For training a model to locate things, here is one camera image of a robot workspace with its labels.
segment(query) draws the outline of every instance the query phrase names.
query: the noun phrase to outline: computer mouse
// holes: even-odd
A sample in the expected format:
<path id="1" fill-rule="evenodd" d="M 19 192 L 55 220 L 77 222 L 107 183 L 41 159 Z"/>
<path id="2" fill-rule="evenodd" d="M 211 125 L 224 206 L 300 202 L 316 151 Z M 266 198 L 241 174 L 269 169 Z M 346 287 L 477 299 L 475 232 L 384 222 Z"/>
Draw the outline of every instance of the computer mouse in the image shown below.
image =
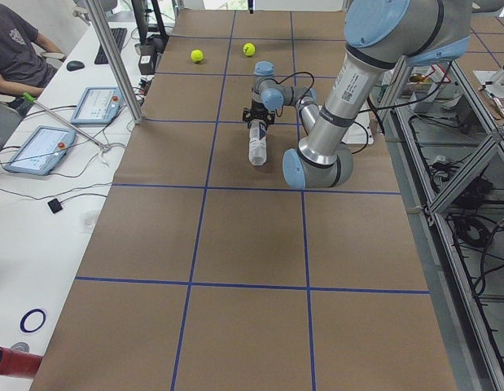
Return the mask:
<path id="1" fill-rule="evenodd" d="M 67 63 L 67 70 L 68 71 L 77 71 L 78 69 L 85 68 L 85 64 L 83 64 L 81 61 L 73 60 L 69 61 Z"/>

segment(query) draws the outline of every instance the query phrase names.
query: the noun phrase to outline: water bottle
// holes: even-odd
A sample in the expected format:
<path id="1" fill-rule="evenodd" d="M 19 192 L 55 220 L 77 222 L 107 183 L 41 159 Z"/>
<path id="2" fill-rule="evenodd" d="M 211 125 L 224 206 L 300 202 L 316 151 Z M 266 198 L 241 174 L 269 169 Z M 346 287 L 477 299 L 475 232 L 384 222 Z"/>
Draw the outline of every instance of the water bottle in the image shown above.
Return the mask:
<path id="1" fill-rule="evenodd" d="M 248 159 L 253 165 L 263 165 L 266 162 L 266 123 L 252 120 L 250 123 L 250 147 Z"/>

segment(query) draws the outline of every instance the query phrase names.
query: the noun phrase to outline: yellow tennis ball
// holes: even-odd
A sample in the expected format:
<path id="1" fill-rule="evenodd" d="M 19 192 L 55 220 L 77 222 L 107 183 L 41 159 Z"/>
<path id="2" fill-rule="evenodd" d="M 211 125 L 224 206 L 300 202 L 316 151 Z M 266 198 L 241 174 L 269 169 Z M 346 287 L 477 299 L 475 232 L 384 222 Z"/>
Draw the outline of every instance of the yellow tennis ball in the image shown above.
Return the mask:
<path id="1" fill-rule="evenodd" d="M 195 49 L 190 53 L 190 58 L 192 61 L 194 61 L 196 64 L 199 64 L 201 61 L 204 59 L 203 52 L 200 51 L 199 49 Z"/>
<path id="2" fill-rule="evenodd" d="M 243 53 L 247 57 L 252 57 L 255 54 L 255 46 L 252 43 L 245 43 L 243 46 Z"/>

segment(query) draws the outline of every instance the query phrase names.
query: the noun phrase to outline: red pipe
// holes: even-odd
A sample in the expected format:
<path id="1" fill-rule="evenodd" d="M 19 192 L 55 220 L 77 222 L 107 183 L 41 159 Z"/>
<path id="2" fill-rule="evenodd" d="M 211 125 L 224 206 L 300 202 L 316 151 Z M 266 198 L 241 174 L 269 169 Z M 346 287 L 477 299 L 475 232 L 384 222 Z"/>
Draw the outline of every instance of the red pipe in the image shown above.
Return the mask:
<path id="1" fill-rule="evenodd" d="M 0 347 L 0 375 L 34 379 L 42 356 Z"/>

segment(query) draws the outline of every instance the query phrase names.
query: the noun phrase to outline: blue joint cap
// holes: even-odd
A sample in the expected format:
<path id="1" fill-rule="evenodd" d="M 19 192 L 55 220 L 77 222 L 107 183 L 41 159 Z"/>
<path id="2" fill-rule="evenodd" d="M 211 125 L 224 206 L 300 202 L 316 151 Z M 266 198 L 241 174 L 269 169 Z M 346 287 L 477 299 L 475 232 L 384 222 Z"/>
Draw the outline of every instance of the blue joint cap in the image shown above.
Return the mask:
<path id="1" fill-rule="evenodd" d="M 284 97 L 281 91 L 275 88 L 267 88 L 261 92 L 261 101 L 268 111 L 272 112 L 284 105 Z"/>
<path id="2" fill-rule="evenodd" d="M 368 47 L 382 41 L 404 18 L 410 0 L 355 0 L 346 14 L 348 44 Z"/>
<path id="3" fill-rule="evenodd" d="M 289 187 L 294 189 L 306 188 L 306 178 L 302 161 L 295 149 L 288 149 L 284 152 L 283 157 L 283 174 L 284 180 Z"/>
<path id="4" fill-rule="evenodd" d="M 311 97 L 313 98 L 313 100 L 314 100 L 315 102 L 317 102 L 317 91 L 316 91 L 316 90 L 314 90 L 313 88 L 310 88 L 310 89 L 309 89 L 309 93 L 311 94 Z"/>
<path id="5" fill-rule="evenodd" d="M 255 76 L 273 76 L 274 73 L 275 66 L 270 61 L 259 61 L 253 71 Z"/>
<path id="6" fill-rule="evenodd" d="M 452 42 L 449 45 L 438 47 L 432 51 L 421 53 L 414 57 L 409 57 L 407 65 L 414 67 L 416 65 L 433 65 L 461 57 L 469 47 L 469 37 Z"/>

